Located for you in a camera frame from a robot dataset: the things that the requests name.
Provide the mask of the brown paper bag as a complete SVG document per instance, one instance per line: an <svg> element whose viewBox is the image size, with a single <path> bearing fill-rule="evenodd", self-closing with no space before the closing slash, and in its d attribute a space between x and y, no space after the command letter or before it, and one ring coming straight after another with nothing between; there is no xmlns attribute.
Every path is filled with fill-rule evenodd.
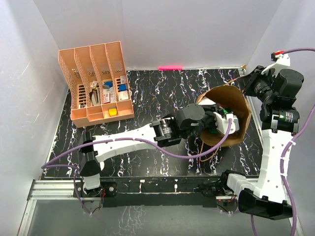
<svg viewBox="0 0 315 236"><path fill-rule="evenodd" d="M245 137L252 112L245 96L237 86L224 84L198 95L195 103L213 119L203 128L199 154L189 162L207 162L225 147L240 144Z"/></svg>

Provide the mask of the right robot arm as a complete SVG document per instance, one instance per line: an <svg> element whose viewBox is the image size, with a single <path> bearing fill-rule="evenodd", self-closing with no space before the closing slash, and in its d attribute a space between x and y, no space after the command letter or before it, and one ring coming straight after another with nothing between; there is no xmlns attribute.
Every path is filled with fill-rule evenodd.
<svg viewBox="0 0 315 236"><path fill-rule="evenodd" d="M276 71L260 65L242 78L244 95L257 97L262 103L260 173L257 184L252 185L243 174L227 170L219 183L223 194L237 197L242 213L271 220L293 216L282 178L287 175L290 155L286 145L299 130L300 114L293 104L303 81L304 76L295 70Z"/></svg>

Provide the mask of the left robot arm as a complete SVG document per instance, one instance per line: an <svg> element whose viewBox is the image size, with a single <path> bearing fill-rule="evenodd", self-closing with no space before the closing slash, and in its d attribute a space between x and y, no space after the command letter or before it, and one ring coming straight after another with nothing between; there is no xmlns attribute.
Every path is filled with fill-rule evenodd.
<svg viewBox="0 0 315 236"><path fill-rule="evenodd" d="M100 180L101 164L109 158L125 153L157 149L178 159L202 157L208 152L196 155L179 155L170 153L166 147L178 145L182 140L192 135L197 136L203 131L212 130L216 134L224 135L213 144L213 149L216 149L223 144L229 131L231 131L228 124L228 115L219 104L188 104L160 120L126 132L107 136L93 136L90 133L85 133L78 145L80 176L83 181L81 190L86 195L106 195L106 189L102 187Z"/></svg>

